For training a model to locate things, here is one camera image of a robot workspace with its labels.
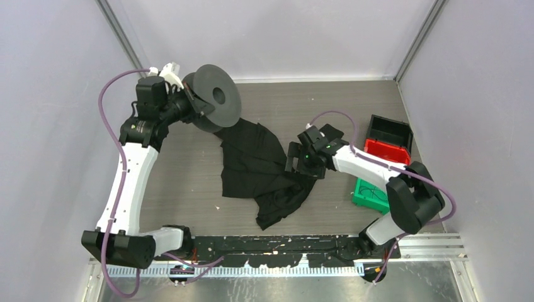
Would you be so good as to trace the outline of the grey plastic cable spool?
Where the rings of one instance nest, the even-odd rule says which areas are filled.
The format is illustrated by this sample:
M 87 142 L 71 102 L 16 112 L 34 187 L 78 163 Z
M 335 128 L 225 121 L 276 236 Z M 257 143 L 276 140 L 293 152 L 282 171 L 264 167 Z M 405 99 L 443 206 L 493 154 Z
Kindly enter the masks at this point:
M 185 76 L 194 100 L 200 105 L 193 124 L 200 130 L 215 133 L 234 126 L 241 117 L 241 96 L 230 75 L 216 65 L 205 64 Z

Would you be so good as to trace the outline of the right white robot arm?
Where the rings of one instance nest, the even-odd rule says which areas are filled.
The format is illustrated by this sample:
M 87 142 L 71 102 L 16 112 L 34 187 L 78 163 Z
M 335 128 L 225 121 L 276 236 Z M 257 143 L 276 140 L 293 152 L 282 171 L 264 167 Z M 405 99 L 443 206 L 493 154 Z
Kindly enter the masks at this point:
M 389 212 L 358 235 L 360 252 L 371 259 L 392 239 L 417 234 L 445 207 L 440 188 L 422 163 L 404 165 L 381 159 L 341 137 L 329 138 L 316 126 L 309 126 L 296 142 L 289 143 L 285 170 L 313 179 L 323 179 L 327 170 L 345 173 L 386 193 Z

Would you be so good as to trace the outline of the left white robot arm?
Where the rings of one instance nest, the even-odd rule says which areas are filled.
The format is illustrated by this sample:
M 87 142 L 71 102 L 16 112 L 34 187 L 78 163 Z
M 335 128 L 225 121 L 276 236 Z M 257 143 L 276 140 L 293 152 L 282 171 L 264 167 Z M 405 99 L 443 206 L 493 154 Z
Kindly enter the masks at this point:
M 201 118 L 193 103 L 201 101 L 194 90 L 194 75 L 179 84 L 166 76 L 139 79 L 137 100 L 119 135 L 104 122 L 118 149 L 118 162 L 110 196 L 94 230 L 85 230 L 82 246 L 103 268 L 108 265 L 148 268 L 154 259 L 173 255 L 186 260 L 193 255 L 190 228 L 167 224 L 149 232 L 140 231 L 140 212 L 151 170 L 160 154 L 169 126 Z

